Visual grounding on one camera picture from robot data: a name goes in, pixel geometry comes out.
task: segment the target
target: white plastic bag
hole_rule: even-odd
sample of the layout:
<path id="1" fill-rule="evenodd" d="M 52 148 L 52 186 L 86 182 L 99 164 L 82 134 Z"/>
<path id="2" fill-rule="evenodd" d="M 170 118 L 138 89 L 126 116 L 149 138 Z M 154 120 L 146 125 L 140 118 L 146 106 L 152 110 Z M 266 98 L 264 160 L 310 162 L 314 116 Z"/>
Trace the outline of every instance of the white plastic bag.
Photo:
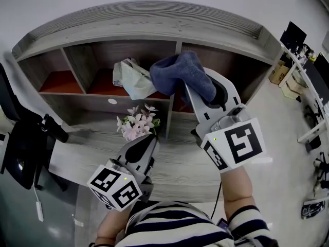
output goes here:
<path id="1" fill-rule="evenodd" d="M 114 64 L 113 85 L 124 87 L 132 100 L 145 99 L 157 91 L 150 72 L 129 58 Z"/>

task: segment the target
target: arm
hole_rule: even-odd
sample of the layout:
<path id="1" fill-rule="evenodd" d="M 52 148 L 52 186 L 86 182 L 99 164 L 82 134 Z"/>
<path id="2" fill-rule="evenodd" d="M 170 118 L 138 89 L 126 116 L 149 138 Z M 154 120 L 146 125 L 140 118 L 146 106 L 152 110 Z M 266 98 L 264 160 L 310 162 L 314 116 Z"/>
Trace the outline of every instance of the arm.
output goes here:
<path id="1" fill-rule="evenodd" d="M 115 209 L 111 210 L 97 229 L 95 245 L 111 244 L 114 246 L 118 233 L 125 229 L 127 225 L 130 210 L 130 207 L 122 212 Z"/>
<path id="2" fill-rule="evenodd" d="M 252 184 L 244 167 L 222 173 L 221 180 L 227 220 L 241 207 L 255 205 Z"/>

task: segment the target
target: blue cloth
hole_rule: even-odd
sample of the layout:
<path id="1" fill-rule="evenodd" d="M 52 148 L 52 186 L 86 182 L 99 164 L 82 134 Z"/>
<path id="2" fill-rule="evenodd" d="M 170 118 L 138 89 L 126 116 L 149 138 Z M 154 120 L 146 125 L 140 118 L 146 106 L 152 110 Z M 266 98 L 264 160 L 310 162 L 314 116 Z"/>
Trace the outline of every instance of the blue cloth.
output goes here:
<path id="1" fill-rule="evenodd" d="M 155 88 L 163 94 L 174 94 L 176 88 L 185 82 L 208 102 L 216 96 L 215 86 L 193 51 L 183 51 L 154 63 L 150 73 Z"/>

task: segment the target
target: black and white striped sleeve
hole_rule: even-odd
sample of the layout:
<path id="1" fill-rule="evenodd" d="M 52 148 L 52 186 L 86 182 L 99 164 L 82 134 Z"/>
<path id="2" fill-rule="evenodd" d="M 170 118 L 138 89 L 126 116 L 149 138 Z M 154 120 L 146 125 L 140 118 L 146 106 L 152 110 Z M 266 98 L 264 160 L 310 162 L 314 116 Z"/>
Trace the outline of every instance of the black and white striped sleeve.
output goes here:
<path id="1" fill-rule="evenodd" d="M 271 233 L 255 206 L 244 206 L 238 209 L 228 222 L 229 229 L 236 245 L 253 243 L 255 246 L 276 246 Z"/>

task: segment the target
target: office chair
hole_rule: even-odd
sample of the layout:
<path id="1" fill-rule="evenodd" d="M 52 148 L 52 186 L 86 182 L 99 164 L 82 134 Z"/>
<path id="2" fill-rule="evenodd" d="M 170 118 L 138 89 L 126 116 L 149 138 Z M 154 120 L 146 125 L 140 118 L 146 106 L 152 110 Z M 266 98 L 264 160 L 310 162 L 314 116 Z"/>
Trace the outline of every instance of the office chair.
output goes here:
<path id="1" fill-rule="evenodd" d="M 44 118 L 26 109 L 18 101 L 0 63 L 0 105 L 5 116 L 15 121 L 12 132 L 4 138 L 0 173 L 5 168 L 24 188 L 38 185 L 42 166 L 48 170 L 56 139 L 65 143 L 68 134 L 48 114 Z M 67 189 L 58 177 L 50 173 L 62 191 Z"/>

